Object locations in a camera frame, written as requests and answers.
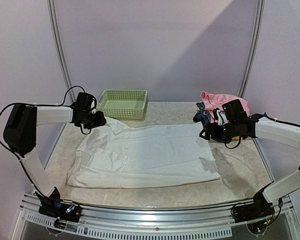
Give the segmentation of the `pink patterned shorts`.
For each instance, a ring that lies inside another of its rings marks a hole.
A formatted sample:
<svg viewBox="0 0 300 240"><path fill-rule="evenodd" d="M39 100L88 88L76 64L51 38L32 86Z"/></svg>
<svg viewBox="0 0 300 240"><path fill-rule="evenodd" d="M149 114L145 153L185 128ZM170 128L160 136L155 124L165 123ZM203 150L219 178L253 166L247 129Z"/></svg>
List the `pink patterned shorts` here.
<svg viewBox="0 0 300 240"><path fill-rule="evenodd" d="M248 101L246 101L245 99L243 99L241 97L237 97L237 96L231 95L231 94L212 94L212 93L208 93L206 91L202 91L200 94L200 97L204 103L205 110L209 111L209 113L211 115L212 122L215 121L213 110L216 108L219 108L221 110L223 104L226 104L233 100L239 100L241 102L241 105L242 105L244 111L246 111L248 116L250 115Z"/></svg>

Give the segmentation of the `white cloth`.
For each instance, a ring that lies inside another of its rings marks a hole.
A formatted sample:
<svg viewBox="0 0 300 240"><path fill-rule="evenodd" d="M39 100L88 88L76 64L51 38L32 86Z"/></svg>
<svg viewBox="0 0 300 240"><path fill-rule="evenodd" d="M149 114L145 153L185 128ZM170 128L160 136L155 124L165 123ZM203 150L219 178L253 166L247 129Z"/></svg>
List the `white cloth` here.
<svg viewBox="0 0 300 240"><path fill-rule="evenodd" d="M129 127L107 118L75 151L67 183L79 188L146 189L220 178L200 123Z"/></svg>

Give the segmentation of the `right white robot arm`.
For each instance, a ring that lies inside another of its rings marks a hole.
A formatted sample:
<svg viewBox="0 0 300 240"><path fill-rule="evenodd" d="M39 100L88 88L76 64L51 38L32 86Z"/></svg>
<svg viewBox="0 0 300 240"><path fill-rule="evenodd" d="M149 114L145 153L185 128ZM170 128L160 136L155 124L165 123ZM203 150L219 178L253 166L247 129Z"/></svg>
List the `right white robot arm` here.
<svg viewBox="0 0 300 240"><path fill-rule="evenodd" d="M240 141L251 138L293 149L300 157L300 124L272 118L266 113L248 115L239 99L229 101L221 108L224 115L216 122L203 123L201 138L220 142L226 148L235 137ZM268 205L299 189L300 166L256 193L248 213L252 218L259 218L268 210Z"/></svg>

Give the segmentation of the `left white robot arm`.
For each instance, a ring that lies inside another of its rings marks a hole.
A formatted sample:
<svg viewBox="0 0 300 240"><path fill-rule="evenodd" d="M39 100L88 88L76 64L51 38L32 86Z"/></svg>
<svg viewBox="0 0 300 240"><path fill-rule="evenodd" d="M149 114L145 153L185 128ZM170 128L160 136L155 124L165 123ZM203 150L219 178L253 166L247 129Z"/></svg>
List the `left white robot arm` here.
<svg viewBox="0 0 300 240"><path fill-rule="evenodd" d="M35 188L35 192L49 198L45 209L53 216L64 213L64 205L56 200L60 193L47 176L40 161L37 146L37 127L50 124L73 124L84 130L106 124L104 113L97 109L96 98L86 92L79 92L71 105L11 103L11 112L3 130L3 147L14 154Z"/></svg>

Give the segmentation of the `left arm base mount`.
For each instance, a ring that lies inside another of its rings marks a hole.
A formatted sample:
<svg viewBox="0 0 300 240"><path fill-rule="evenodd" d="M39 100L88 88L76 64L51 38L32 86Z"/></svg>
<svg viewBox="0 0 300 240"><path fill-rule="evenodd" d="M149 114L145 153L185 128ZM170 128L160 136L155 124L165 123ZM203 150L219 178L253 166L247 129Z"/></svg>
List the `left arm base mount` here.
<svg viewBox="0 0 300 240"><path fill-rule="evenodd" d="M38 212L42 215L55 218L53 226L64 229L65 224L61 221L79 223L82 207L78 202L61 199L60 193L56 190L49 197L36 194L40 200Z"/></svg>

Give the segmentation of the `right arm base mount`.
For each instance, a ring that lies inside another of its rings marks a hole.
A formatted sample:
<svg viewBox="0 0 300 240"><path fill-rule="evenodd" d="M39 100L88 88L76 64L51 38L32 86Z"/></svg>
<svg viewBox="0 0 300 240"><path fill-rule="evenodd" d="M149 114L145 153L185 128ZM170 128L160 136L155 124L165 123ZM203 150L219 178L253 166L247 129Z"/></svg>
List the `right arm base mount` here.
<svg viewBox="0 0 300 240"><path fill-rule="evenodd" d="M276 214L272 203L264 203L260 199L254 199L253 203L237 203L230 209L230 214L235 223L246 222L248 231L255 235L263 235L268 226L276 221L279 217L283 199L278 200L279 211Z"/></svg>

